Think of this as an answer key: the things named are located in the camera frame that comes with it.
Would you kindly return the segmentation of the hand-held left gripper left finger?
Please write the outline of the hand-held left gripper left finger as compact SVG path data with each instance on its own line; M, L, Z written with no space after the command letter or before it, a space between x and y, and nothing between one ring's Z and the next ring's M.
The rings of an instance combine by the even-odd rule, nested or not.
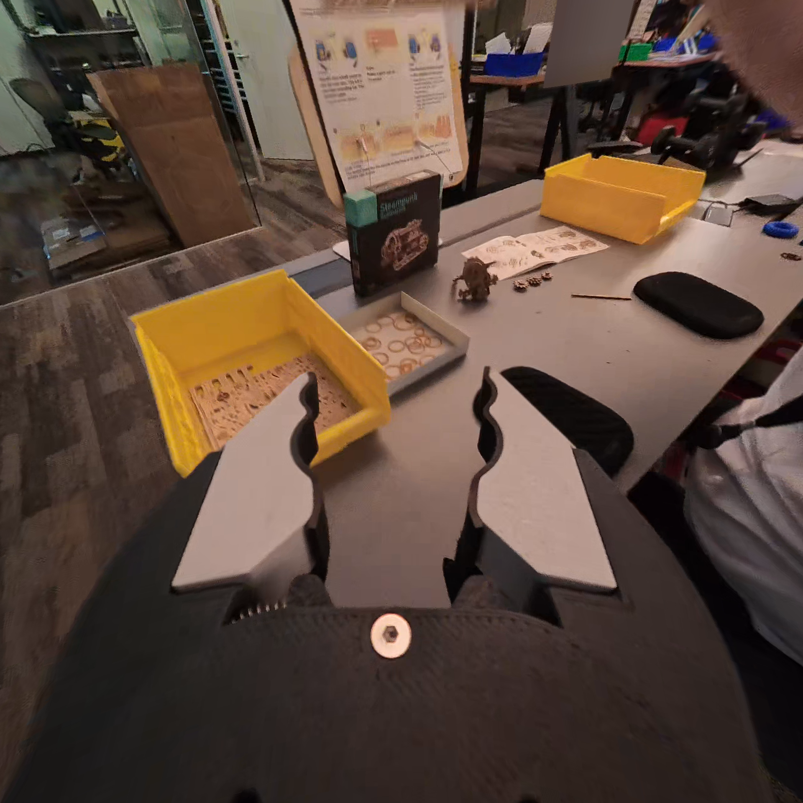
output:
M316 376L303 373L222 448L174 591L288 593L298 576L326 580L327 516L311 469L318 415Z

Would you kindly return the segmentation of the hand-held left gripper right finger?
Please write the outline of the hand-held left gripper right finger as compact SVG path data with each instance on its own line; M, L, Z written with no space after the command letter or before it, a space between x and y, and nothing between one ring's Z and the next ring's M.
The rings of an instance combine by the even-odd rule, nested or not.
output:
M496 369L484 369L478 399L483 466L470 482L455 556L444 561L450 600L478 575L510 603L533 603L552 588L617 593L583 454Z

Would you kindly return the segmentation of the laser-cut plywood sheet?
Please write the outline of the laser-cut plywood sheet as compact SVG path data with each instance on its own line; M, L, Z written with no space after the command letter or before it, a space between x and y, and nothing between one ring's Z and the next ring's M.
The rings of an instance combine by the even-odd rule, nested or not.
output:
M314 373L319 414L316 435L361 410L359 402L315 354L305 353L264 370L239 366L193 386L189 394L210 445L221 449L299 376Z

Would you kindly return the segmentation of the nested yellow plastic bins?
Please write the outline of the nested yellow plastic bins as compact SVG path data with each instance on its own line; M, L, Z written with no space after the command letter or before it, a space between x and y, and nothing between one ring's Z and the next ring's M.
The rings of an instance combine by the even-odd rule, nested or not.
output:
M282 269L186 296L130 321L181 477L217 449L191 391L239 368L260 373L312 353L340 380L356 412L318 435L315 466L390 421L384 369Z

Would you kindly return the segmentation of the partly built wooden model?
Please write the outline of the partly built wooden model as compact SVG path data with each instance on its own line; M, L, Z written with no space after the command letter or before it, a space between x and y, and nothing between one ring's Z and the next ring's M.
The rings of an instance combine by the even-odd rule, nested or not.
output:
M485 304L490 290L498 283L498 276L491 272L496 261L485 261L478 256L465 258L462 273L452 282L453 296L465 304Z

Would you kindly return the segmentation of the black model kit box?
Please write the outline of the black model kit box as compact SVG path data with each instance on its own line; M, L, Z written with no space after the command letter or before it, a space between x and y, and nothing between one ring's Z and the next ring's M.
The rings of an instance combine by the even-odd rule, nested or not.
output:
M442 175L428 169L343 195L357 296L373 296L436 265L441 196Z

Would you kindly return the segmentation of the black padded wrist rest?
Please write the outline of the black padded wrist rest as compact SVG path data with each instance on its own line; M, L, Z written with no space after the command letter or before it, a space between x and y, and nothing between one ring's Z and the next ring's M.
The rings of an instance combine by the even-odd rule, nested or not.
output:
M574 447L587 452L614 478L634 448L634 433L611 408L538 369L506 368L501 375Z
M640 279L636 298L687 330L713 340L736 340L765 322L753 303L705 279L667 271Z

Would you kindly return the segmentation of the white cardboard tray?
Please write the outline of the white cardboard tray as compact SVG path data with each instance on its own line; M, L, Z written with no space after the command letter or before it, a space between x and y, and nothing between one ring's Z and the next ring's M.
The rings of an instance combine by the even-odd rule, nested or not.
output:
M397 396L399 393L411 388L415 384L435 375L443 368L461 360L467 355L470 343L469 336L462 330L453 326L442 316L437 315L436 312L405 292L395 292L385 298L369 303L353 312L340 316L337 321L346 332L355 339L353 335L359 327L379 316L390 314L401 309L413 313L424 325L436 331L436 333L446 341L447 346L443 353L426 366L416 369L407 376L400 377L390 382L386 380L389 397Z

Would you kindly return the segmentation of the pile of rubber bands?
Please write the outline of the pile of rubber bands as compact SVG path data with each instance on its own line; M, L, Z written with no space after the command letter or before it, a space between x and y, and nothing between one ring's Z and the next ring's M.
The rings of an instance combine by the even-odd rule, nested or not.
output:
M436 331L403 309L370 320L353 336L383 368L387 382L426 366L447 346Z

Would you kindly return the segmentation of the printed instruction booklet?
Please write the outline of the printed instruction booklet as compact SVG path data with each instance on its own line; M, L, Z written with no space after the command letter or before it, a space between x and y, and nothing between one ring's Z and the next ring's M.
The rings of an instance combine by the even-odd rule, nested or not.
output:
M478 258L498 280L517 279L567 260L604 251L609 246L569 226L525 235L501 235L462 253Z

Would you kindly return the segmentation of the white plastic base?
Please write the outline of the white plastic base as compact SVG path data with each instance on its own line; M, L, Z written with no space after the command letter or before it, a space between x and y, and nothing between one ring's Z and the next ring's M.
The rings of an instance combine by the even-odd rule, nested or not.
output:
M349 260L355 257L358 260L374 259L380 263L405 263L415 261L424 255L435 254L444 240L440 237L431 237L424 232L398 233L380 236L356 236L332 248L336 255Z

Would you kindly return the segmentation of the yellow plastic bin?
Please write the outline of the yellow plastic bin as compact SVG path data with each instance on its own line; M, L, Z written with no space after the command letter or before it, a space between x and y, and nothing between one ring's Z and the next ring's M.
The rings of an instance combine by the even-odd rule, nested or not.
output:
M643 245L697 204L702 170L589 153L546 169L540 213L592 233Z

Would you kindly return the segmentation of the red plastic bin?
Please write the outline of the red plastic bin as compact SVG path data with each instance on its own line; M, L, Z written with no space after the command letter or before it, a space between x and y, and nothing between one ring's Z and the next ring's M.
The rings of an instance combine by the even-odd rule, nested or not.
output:
M681 136L688 124L688 115L668 115L666 113L653 113L644 115L633 135L633 140L650 147L656 136L664 128L673 128L675 136Z

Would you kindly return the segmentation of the black dumbbells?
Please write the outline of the black dumbbells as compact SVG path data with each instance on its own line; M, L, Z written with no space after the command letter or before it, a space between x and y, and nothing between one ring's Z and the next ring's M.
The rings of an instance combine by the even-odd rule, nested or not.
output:
M750 121L751 109L748 93L715 97L693 92L683 103L688 113L684 132L664 127L651 141L650 152L659 164L673 157L702 171L728 168L738 153L754 148L765 134L766 123Z

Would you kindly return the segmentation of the printed instruction sheet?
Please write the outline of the printed instruction sheet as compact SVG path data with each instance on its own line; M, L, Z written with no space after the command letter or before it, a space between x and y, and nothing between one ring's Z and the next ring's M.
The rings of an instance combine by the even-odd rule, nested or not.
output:
M327 151L346 193L429 170L465 175L442 2L289 2Z

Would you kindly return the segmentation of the blue plastic bin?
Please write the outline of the blue plastic bin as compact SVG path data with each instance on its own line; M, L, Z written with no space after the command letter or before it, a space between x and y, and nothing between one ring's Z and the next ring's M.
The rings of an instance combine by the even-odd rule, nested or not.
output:
M538 76L544 64L543 51L524 53L491 53L485 60L484 75L495 78L529 78Z

